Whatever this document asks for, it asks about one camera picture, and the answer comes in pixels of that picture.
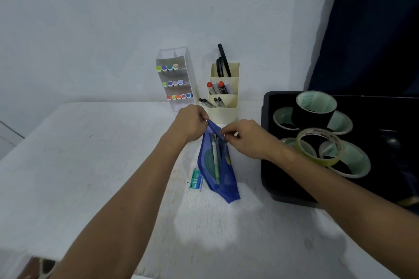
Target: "cream pen holder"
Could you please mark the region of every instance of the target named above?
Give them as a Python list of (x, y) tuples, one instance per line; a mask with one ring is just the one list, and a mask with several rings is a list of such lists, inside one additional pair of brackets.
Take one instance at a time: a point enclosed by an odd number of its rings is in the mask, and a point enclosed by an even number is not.
[(230, 84), (233, 94), (229, 95), (211, 95), (208, 92), (208, 101), (215, 105), (214, 97), (221, 99), (224, 102), (225, 107), (204, 107), (208, 113), (209, 119), (216, 124), (229, 124), (238, 120), (238, 84), (240, 75), (240, 63), (228, 63), (230, 67), (231, 77), (218, 77), (217, 65), (214, 63), (211, 67), (211, 82), (228, 81)]

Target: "blue mesh pencil pouch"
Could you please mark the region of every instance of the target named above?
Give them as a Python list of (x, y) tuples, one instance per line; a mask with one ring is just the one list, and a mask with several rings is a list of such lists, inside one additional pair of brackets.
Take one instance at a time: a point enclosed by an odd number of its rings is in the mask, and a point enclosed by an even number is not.
[(240, 199), (227, 144), (220, 127), (208, 120), (198, 156), (198, 168), (208, 187), (228, 203)]

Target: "marker holder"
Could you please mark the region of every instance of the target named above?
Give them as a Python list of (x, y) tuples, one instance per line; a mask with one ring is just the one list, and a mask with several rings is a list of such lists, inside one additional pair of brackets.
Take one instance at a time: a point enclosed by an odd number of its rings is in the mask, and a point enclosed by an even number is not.
[[(193, 96), (186, 99), (170, 100), (169, 103), (174, 112), (178, 112), (182, 107), (186, 107), (190, 104), (198, 104), (198, 87), (196, 86), (195, 75), (192, 67), (191, 56), (187, 47), (163, 49), (160, 50), (157, 59), (156, 66), (168, 66), (177, 64), (179, 68), (177, 70), (170, 70), (166, 72), (157, 72), (160, 76), (161, 88), (166, 92), (166, 96), (181, 95), (191, 93)], [(163, 82), (169, 81), (183, 81), (183, 85), (163, 87)]]
[(214, 63), (211, 67), (211, 82), (228, 81), (230, 84), (233, 94), (229, 95), (211, 95), (208, 92), (208, 101), (215, 105), (214, 97), (220, 97), (225, 107), (209, 108), (205, 107), (208, 113), (209, 119), (217, 124), (229, 124), (238, 120), (238, 84), (240, 75), (240, 63), (228, 63), (230, 67), (231, 77), (218, 77), (217, 65)]

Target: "white table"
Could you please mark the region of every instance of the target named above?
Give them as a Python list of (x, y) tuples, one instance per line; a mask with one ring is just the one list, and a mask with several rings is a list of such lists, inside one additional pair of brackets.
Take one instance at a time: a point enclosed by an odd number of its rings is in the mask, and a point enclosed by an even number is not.
[[(260, 121), (261, 103), (240, 103)], [(68, 103), (0, 162), (0, 248), (60, 260), (149, 155), (168, 103)], [(187, 190), (200, 140), (181, 153), (136, 274), (151, 278), (395, 278), (322, 210), (275, 202), (260, 161), (230, 147), (241, 200)]]

